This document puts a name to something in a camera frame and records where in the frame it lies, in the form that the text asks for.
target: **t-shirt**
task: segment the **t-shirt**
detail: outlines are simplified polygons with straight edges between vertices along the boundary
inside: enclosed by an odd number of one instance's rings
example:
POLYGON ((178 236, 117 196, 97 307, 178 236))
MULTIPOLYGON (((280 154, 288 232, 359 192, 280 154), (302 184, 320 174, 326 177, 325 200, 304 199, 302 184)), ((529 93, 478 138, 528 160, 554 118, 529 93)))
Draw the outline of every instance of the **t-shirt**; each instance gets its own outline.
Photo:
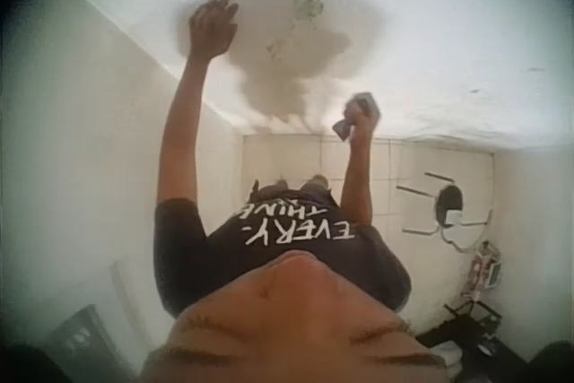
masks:
POLYGON ((154 266, 164 308, 186 307, 289 250, 305 250, 391 309, 411 281, 372 226, 353 226, 338 207, 305 194, 247 204, 206 235, 197 206, 170 199, 155 212, 154 266))

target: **bare skin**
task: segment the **bare skin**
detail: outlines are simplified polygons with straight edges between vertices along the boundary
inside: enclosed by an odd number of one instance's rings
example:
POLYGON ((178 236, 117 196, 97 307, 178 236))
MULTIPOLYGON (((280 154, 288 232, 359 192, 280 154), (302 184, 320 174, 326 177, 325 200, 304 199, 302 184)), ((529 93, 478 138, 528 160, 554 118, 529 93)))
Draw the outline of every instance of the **bare skin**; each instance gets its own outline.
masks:
MULTIPOLYGON (((196 138, 211 60, 227 51, 238 7, 210 0, 190 20, 192 49, 172 103, 161 147, 158 203, 197 200, 196 138)), ((375 127, 358 107, 342 211, 370 224, 370 142, 375 127)), ((153 352, 142 381, 153 382, 447 382, 440 361, 404 322, 302 251, 243 274, 188 307, 153 352)))

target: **hand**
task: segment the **hand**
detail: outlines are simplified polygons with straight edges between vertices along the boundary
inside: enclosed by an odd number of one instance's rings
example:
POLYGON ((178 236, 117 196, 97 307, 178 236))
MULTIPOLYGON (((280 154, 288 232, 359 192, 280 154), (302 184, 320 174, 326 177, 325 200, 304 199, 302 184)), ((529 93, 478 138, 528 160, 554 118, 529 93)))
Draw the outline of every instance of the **hand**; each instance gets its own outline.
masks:
POLYGON ((370 147, 379 116, 371 112, 365 114, 357 101, 351 100, 344 110, 344 117, 354 126, 351 131, 351 147, 370 147))
POLYGON ((189 19, 191 58, 209 62, 230 48, 237 32, 233 17, 239 7, 229 1, 209 0, 189 19))

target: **tiled floor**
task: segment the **tiled floor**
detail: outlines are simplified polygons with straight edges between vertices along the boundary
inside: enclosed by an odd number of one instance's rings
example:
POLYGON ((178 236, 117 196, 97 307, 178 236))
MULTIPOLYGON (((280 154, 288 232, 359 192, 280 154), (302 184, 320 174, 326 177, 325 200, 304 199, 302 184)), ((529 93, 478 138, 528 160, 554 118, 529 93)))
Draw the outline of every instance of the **tiled floor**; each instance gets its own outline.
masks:
MULTIPOLYGON (((242 193, 246 198, 256 178, 262 186, 284 178, 296 188, 321 173, 329 180, 335 199, 340 199, 348 144, 330 136, 252 135, 245 137, 243 149, 242 193)), ((402 185, 435 195, 447 184, 424 172, 453 178, 464 194, 463 221, 483 221, 492 208, 492 155, 411 142, 376 140, 373 144, 373 224, 411 274, 413 294, 401 314, 417 332, 445 317, 442 304, 457 296, 472 258, 457 253, 437 236, 402 232, 403 228, 432 230, 436 225, 432 199, 396 189, 402 185)), ((452 235, 466 244, 481 230, 459 229, 452 235)))

